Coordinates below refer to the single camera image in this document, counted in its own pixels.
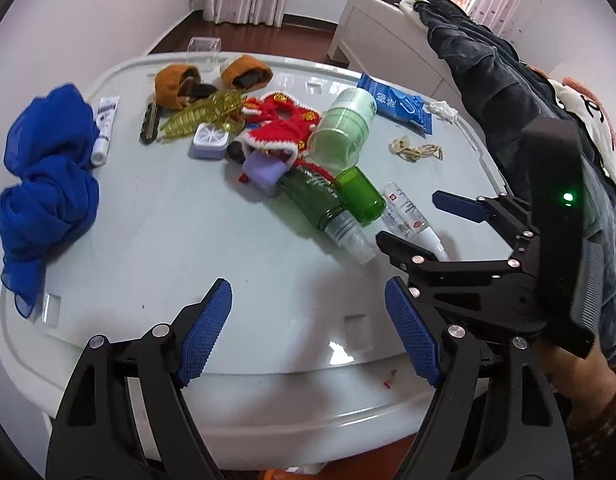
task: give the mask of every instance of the white tube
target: white tube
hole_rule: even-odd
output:
[[[90,155],[90,161],[93,166],[103,166],[108,158],[112,123],[115,120],[115,113],[117,113],[119,98],[120,96],[102,97],[101,101],[99,101],[99,108],[95,118],[99,128],[99,137],[95,140],[95,145],[92,147],[92,154]]]
[[[401,188],[390,182],[383,190],[383,196],[386,200],[386,217],[394,227],[393,231],[398,231],[394,234],[402,235],[408,242],[434,253],[440,262],[447,262],[448,253],[441,240]]]

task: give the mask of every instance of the green bottle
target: green bottle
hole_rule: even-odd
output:
[[[379,218],[386,207],[381,194],[356,166],[339,173],[334,186],[341,202],[364,227]]]
[[[355,217],[345,209],[330,181],[309,166],[294,166],[277,185],[318,231],[328,235],[361,264],[376,255]]]

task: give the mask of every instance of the blue scarf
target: blue scarf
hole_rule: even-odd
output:
[[[4,166],[21,179],[0,195],[2,282],[29,317],[42,290],[45,256],[95,221],[99,184],[88,172],[99,130],[72,84],[35,98],[8,131]]]

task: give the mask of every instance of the person's hand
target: person's hand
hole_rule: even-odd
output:
[[[585,359],[545,340],[537,341],[532,350],[556,390],[572,401],[570,428],[594,420],[614,397],[616,374],[601,353],[598,339]]]

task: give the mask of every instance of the wooden floor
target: wooden floor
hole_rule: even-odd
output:
[[[284,23],[281,27],[267,25],[214,25],[205,22],[200,11],[193,12],[159,42],[151,54],[185,52],[190,38],[206,36],[221,38],[221,50],[274,54],[316,62],[332,63],[328,49],[334,32]]]

